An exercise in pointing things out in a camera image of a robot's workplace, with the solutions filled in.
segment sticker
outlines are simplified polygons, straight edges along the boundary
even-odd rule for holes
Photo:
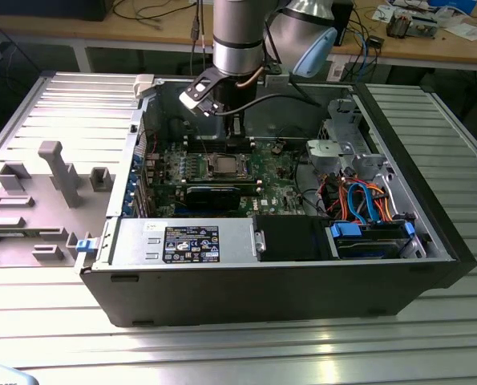
[[[165,263],[220,262],[219,228],[217,226],[164,226],[164,230],[163,260]]]
[[[164,231],[167,227],[167,222],[145,222],[144,223],[144,232],[146,231]]]
[[[0,233],[0,238],[4,237],[24,237],[23,233]]]

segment blue box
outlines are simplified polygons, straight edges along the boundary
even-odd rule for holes
[[[429,6],[453,6],[470,14],[477,5],[476,0],[427,0]]]

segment aluminum profile table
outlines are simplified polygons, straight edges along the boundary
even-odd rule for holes
[[[370,90],[477,258],[477,143],[432,94]],[[477,385],[477,268],[397,317],[151,329],[110,324],[70,267],[0,269],[0,363],[42,385]]]

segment table surface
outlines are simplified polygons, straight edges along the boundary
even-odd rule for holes
[[[163,0],[135,0],[135,6],[161,4]],[[440,30],[436,38],[396,39],[386,36],[386,24],[375,22],[371,18],[374,8],[382,0],[356,0],[357,11],[370,34],[385,39],[382,47],[383,58],[416,59],[455,63],[477,64],[477,41],[470,42]],[[186,0],[173,0],[167,6],[153,8],[144,12],[154,15],[186,6]],[[35,18],[24,16],[0,16],[0,27],[9,34],[39,35],[57,38],[109,39],[129,42],[190,44],[190,29],[195,8],[189,8],[162,17],[159,28],[144,25],[136,20],[126,20],[110,13],[103,22],[86,22],[74,19]],[[119,12],[133,16],[131,0],[119,6]],[[477,17],[477,8],[473,13]],[[212,7],[204,7],[207,44],[212,38]],[[334,54],[357,55],[360,49],[351,33],[347,33],[341,47],[335,47]]]

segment wooden workbench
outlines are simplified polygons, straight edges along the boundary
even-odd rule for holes
[[[135,0],[137,7],[161,3],[162,0]],[[444,67],[477,69],[477,41],[470,42],[445,30],[436,38],[396,39],[386,36],[386,24],[370,20],[374,8],[382,0],[357,0],[357,10],[371,34],[385,39],[379,63],[416,67]],[[159,14],[187,5],[174,0],[169,5],[144,12]],[[212,43],[212,7],[204,7],[207,44]],[[131,1],[119,7],[121,14],[134,15]],[[162,17],[156,27],[135,20],[126,20],[109,13],[103,22],[74,19],[0,16],[0,27],[15,39],[33,43],[68,45],[75,50],[81,71],[90,71],[87,47],[129,48],[152,51],[189,51],[190,29],[195,8]],[[348,63],[360,49],[351,33],[347,33],[341,47],[335,47],[330,59],[337,65]]]

